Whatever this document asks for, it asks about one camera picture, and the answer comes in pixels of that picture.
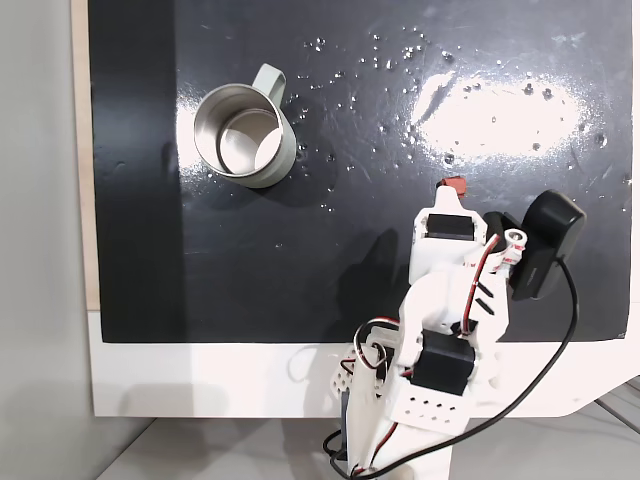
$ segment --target gray wall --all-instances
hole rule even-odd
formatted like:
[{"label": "gray wall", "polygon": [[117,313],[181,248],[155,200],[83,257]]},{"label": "gray wall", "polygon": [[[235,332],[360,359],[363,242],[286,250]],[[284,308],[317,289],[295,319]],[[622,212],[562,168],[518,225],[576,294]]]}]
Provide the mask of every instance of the gray wall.
[{"label": "gray wall", "polygon": [[93,479],[149,423],[92,418],[68,0],[0,7],[0,479]]}]

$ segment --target stainless steel cup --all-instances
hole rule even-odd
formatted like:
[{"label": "stainless steel cup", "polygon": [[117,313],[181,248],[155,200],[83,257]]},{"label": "stainless steel cup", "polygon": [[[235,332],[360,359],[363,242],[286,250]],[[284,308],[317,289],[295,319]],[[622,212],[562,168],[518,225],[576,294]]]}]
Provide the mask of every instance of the stainless steel cup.
[{"label": "stainless steel cup", "polygon": [[202,99],[194,139],[212,170],[250,188],[269,187],[289,173],[296,137],[280,110],[285,84],[284,74],[265,63],[253,85],[223,85]]}]

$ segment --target red wire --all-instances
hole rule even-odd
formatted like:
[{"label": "red wire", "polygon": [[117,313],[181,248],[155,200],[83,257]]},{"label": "red wire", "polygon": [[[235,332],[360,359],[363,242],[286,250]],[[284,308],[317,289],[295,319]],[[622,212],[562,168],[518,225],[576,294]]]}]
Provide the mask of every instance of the red wire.
[{"label": "red wire", "polygon": [[391,438],[391,435],[393,435],[393,432],[396,431],[396,428],[398,428],[398,422],[395,422],[393,425],[391,425],[391,428],[389,429],[387,434],[384,437],[382,437],[382,440],[380,440],[380,443],[378,443],[376,450],[373,452],[373,457],[371,457],[371,463],[373,463],[373,461],[376,459],[376,455],[378,455],[378,452],[384,446],[384,444],[389,441],[389,439]]},{"label": "red wire", "polygon": [[500,235],[493,234],[493,236],[487,242],[486,248],[482,253],[482,257],[478,262],[478,267],[476,269],[476,274],[473,277],[473,283],[471,284],[471,291],[469,292],[469,297],[467,298],[467,306],[464,309],[464,314],[462,315],[462,333],[464,335],[468,335],[471,333],[469,329],[469,312],[471,311],[471,305],[473,304],[473,297],[476,294],[476,287],[478,286],[478,281],[480,280],[480,275],[482,274],[482,270],[484,269],[484,264],[487,262],[487,258],[489,258],[489,254],[493,247],[495,247],[500,241]]}]

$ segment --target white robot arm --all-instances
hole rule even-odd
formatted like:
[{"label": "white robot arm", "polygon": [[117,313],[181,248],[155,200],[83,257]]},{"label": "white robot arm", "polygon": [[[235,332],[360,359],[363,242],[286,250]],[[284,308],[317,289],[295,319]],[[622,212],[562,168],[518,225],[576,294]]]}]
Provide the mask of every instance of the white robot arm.
[{"label": "white robot arm", "polygon": [[[507,283],[528,238],[512,228],[500,232],[500,242],[497,234],[487,239],[487,230],[450,186],[438,187],[435,205],[416,217],[411,287],[399,320],[375,318],[360,327],[331,380],[335,395],[348,396],[344,478],[377,478],[383,469],[389,479],[446,480],[451,447],[440,447],[463,434],[476,398],[497,395],[491,382],[496,342],[509,323]],[[436,445],[430,455],[415,454]],[[399,458],[402,465],[390,469]]]}]

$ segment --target cable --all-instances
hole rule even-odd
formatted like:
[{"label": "cable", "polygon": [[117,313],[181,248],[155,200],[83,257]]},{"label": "cable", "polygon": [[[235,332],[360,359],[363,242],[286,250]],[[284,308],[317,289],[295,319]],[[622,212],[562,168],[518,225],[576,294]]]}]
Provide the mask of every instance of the cable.
[{"label": "cable", "polygon": [[396,431],[396,428],[398,428],[398,422],[394,422],[393,425],[391,425],[391,428],[389,429],[387,434],[382,438],[382,440],[380,440],[380,443],[378,443],[378,446],[376,447],[375,451],[373,452],[373,456],[371,457],[371,463],[373,463],[373,461],[376,459],[376,455],[378,455],[380,449],[384,447],[384,444],[389,441],[391,435],[393,435],[393,432]]},{"label": "cable", "polygon": [[397,327],[400,321],[396,320],[395,318],[376,317],[360,325],[356,329],[356,333],[353,335],[353,349],[356,351],[356,356],[358,357],[358,360],[360,360],[362,364],[365,367],[367,367],[369,370],[376,370],[378,367],[380,367],[382,364],[386,362],[387,360],[386,350],[384,349],[384,347],[382,347],[382,345],[380,345],[382,347],[384,355],[382,356],[381,359],[378,360],[378,362],[375,365],[373,365],[371,364],[371,362],[369,362],[369,360],[367,360],[367,357],[365,357],[364,352],[362,351],[362,344],[360,342],[360,332],[364,327],[371,325],[372,323],[381,323],[384,325],[392,325],[394,327]]},{"label": "cable", "polygon": [[560,266],[560,268],[562,268],[562,272],[564,273],[564,276],[567,280],[567,284],[569,285],[569,290],[571,291],[571,299],[573,302],[573,314],[571,316],[571,322],[569,323],[569,328],[567,329],[567,333],[562,339],[562,343],[560,344],[560,347],[558,347],[558,350],[556,351],[556,353],[553,354],[553,356],[551,357],[551,360],[549,360],[549,362],[540,371],[538,376],[536,376],[536,378],[533,379],[531,384],[529,384],[529,386],[525,388],[525,390],[518,396],[518,398],[516,398],[513,402],[511,402],[511,404],[507,408],[502,410],[495,417],[490,418],[486,422],[478,425],[477,427],[472,428],[471,430],[467,430],[466,432],[458,435],[457,437],[453,437],[452,439],[447,440],[446,442],[442,442],[437,445],[432,445],[431,447],[423,448],[422,450],[413,452],[409,455],[406,455],[396,460],[395,462],[390,463],[386,467],[376,470],[375,472],[364,474],[364,475],[351,475],[350,476],[351,479],[371,480],[374,478],[378,478],[378,477],[381,477],[382,475],[386,475],[387,473],[391,472],[395,468],[398,468],[399,466],[404,465],[405,463],[410,462],[411,460],[414,460],[418,457],[422,457],[423,455],[428,455],[429,453],[442,450],[443,448],[452,447],[453,445],[456,445],[462,442],[463,440],[466,440],[467,438],[473,437],[474,435],[480,432],[483,432],[487,428],[495,425],[504,417],[506,417],[508,414],[510,414],[513,410],[515,410],[516,407],[520,405],[525,398],[527,398],[527,396],[533,391],[533,389],[538,386],[538,384],[545,377],[545,375],[549,373],[549,370],[551,370],[551,367],[553,367],[553,365],[558,361],[558,358],[560,358],[560,355],[562,355],[562,353],[565,351],[565,349],[567,348],[567,345],[569,345],[569,342],[573,337],[573,333],[576,330],[576,326],[578,325],[578,318],[580,315],[578,291],[576,290],[576,286],[573,283],[573,278],[571,277],[571,272],[569,271],[569,267],[567,267],[567,265],[564,263],[564,260],[561,258],[557,258],[556,263]]},{"label": "cable", "polygon": [[338,466],[338,464],[336,463],[336,460],[337,460],[337,459],[338,459],[338,457],[339,457],[340,455],[342,455],[343,453],[345,453],[345,452],[344,452],[344,450],[338,450],[336,453],[334,453],[333,455],[331,455],[331,458],[329,459],[329,465],[331,465],[331,468],[333,468],[333,469],[336,471],[336,473],[337,473],[338,475],[340,475],[340,476],[341,476],[342,478],[344,478],[345,480],[349,480],[349,479],[351,479],[351,478],[354,478],[354,477],[353,477],[354,475],[358,475],[358,474],[356,473],[356,470],[354,470],[354,472],[353,472],[351,475],[349,475],[347,472],[345,472],[344,470],[342,470],[342,469]]},{"label": "cable", "polygon": [[640,435],[640,427],[637,427],[636,425],[634,425],[630,420],[627,420],[625,417],[623,417],[622,415],[620,415],[618,412],[616,412],[613,408],[611,408],[609,405],[607,405],[606,403],[604,403],[600,398],[596,398],[593,403],[595,403],[596,405],[598,405],[599,407],[603,408],[604,410],[606,410],[610,415],[614,416],[615,418],[617,418],[618,420],[620,420],[622,423],[624,423],[627,427],[629,427],[631,430],[633,430],[634,432],[636,432],[638,435]]},{"label": "cable", "polygon": [[356,359],[355,358],[345,358],[343,360],[340,360],[340,366],[345,369],[347,371],[347,373],[349,375],[353,375],[353,370],[351,370],[349,367],[347,367],[345,364],[346,363],[355,363]]},{"label": "cable", "polygon": [[480,281],[480,275],[482,274],[482,270],[484,270],[484,264],[487,263],[489,254],[499,241],[500,235],[494,233],[486,243],[484,252],[482,252],[482,257],[480,257],[480,261],[478,262],[476,273],[473,277],[473,283],[471,283],[469,297],[467,298],[467,305],[464,308],[464,315],[462,315],[462,322],[460,323],[463,335],[469,335],[471,333],[471,328],[469,327],[469,313],[471,312],[471,305],[473,305],[473,297],[475,297],[476,295],[476,287],[478,286],[478,282]]},{"label": "cable", "polygon": [[322,449],[324,450],[324,453],[326,453],[327,455],[331,456],[331,455],[334,455],[334,454],[340,452],[340,450],[333,450],[333,449],[329,448],[329,442],[331,440],[333,440],[334,438],[336,438],[337,436],[339,436],[341,433],[342,433],[342,431],[340,429],[338,429],[335,432],[333,432],[332,434],[330,434],[327,438],[324,439],[324,442],[322,442]]}]

